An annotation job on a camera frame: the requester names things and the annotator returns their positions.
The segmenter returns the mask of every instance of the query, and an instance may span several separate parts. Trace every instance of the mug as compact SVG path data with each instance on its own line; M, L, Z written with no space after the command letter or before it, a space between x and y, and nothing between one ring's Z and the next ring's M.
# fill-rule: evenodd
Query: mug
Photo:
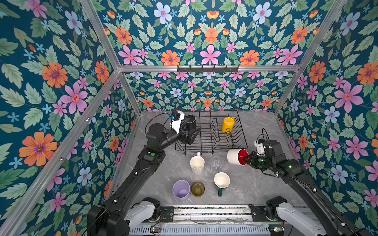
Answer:
M222 197L223 191L230 185L230 177L224 172L219 172L214 176L214 183L218 189L218 196Z
M172 192L177 199L185 201L189 197L190 185L185 180L179 180L173 185Z
M205 192L205 186L201 182L195 182L192 184L191 191L195 197L200 197Z
M197 156L194 156L190 159L190 167L194 174L201 174L203 167L205 166L205 159L200 156L200 153L197 153Z
M229 133L234 128L234 125L235 125L235 117L226 117L223 120L222 131L225 133Z
M246 156L248 156L248 152L243 148L230 149L227 153L227 160L233 165L246 165L247 163L243 161L243 157Z
M186 130L194 130L197 128L195 115L187 115L185 118L189 118L189 121L186 123Z

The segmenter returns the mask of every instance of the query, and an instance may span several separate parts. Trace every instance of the white mug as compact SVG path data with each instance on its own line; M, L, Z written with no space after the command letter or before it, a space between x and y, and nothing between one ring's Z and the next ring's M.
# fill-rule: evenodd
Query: white mug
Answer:
M227 153L227 160L233 165L246 165L247 163L243 161L243 157L246 156L248 156L248 152L243 148L230 149Z
M197 156L194 156L190 159L190 167L194 174L201 174L203 167L205 166L205 159L200 156L200 153L197 153Z

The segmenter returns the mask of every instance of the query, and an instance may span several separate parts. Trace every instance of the black wire dish rack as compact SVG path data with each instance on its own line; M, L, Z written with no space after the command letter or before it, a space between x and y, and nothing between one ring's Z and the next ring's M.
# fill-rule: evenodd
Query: black wire dish rack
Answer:
M191 111L187 115L195 115L197 128L201 131L191 145L176 142L175 149L187 153L227 152L233 148L248 148L245 140L242 123L238 111ZM223 120L234 117L235 125L232 132L222 131Z

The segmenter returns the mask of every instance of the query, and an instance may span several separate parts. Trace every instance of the teal wallpaper background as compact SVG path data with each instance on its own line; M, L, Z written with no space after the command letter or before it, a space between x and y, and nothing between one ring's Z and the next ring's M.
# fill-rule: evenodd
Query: teal wallpaper background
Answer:
M2 224L113 69L78 1L2 1L0 28ZM134 116L117 81L18 235L83 234Z
M280 112L296 157L358 228L378 233L378 6L348 1Z

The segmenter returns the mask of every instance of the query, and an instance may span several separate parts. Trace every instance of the wall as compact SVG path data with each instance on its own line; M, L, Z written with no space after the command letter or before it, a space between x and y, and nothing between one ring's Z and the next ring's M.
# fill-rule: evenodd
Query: wall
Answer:
M2 1L0 27L3 32L0 37L2 224L107 80L112 68L77 1ZM80 89L77 106L70 105L72 89L76 94ZM121 99L125 110L118 109ZM109 116L103 108L108 105L112 108ZM72 151L71 158L64 161L59 176L29 215L20 234L43 236L68 232L67 235L75 235L75 227L78 232L84 231L85 214L90 205L103 200L122 142L130 132L134 115L131 110L118 83L92 119L94 123L78 140L77 154ZM121 149L110 143L109 139L116 135ZM83 151L84 139L94 142L92 150ZM86 168L90 169L92 178L83 186L83 182L77 181ZM66 194L65 204L61 201L61 209L52 210L58 193ZM75 224L81 218L81 225Z
M296 157L323 194L378 231L377 1L349 1L279 113Z
M205 55L213 46L216 53L212 57L216 60L211 61L211 65L296 64L332 4L324 0L313 4L305 0L121 0L95 3L95 7L101 10L99 16L110 42L125 65L208 65L201 54ZM172 20L154 15L160 4L166 7L165 11ZM265 19L252 20L262 5L269 5L265 10L271 14ZM303 37L296 40L298 30ZM296 59L285 61L283 49L296 52ZM134 56L138 59L125 60L125 50L137 53ZM258 54L253 56L255 61L243 63L251 50ZM175 63L167 63L164 58L170 51ZM128 77L142 110L271 110L292 76L290 72L285 77L278 77L279 73L276 76L276 72L258 72L259 77L248 72L240 72L236 77L229 73L212 76L170 73L167 78L163 72L136 73L137 76L131 73ZM260 86L257 81L262 79L265 84ZM222 85L225 80L230 83ZM196 87L188 88L192 81L197 83L194 84ZM246 93L239 97L240 90Z

